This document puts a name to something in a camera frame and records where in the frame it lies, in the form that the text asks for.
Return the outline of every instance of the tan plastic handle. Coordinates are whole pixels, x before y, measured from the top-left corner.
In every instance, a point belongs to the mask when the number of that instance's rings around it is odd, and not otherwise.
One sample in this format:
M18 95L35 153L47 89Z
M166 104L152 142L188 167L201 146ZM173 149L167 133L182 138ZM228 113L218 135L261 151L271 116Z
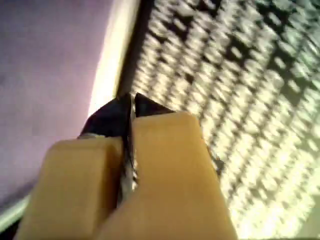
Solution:
M187 113L137 118L137 190L107 220L99 240L236 240L202 139Z
M17 240L91 240L116 208L119 137L61 141L48 150Z

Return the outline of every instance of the purple surface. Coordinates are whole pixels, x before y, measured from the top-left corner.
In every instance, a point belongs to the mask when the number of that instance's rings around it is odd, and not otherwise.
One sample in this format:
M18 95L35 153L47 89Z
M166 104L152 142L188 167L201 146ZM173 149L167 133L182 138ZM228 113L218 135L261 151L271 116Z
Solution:
M0 208L80 133L111 2L0 1Z

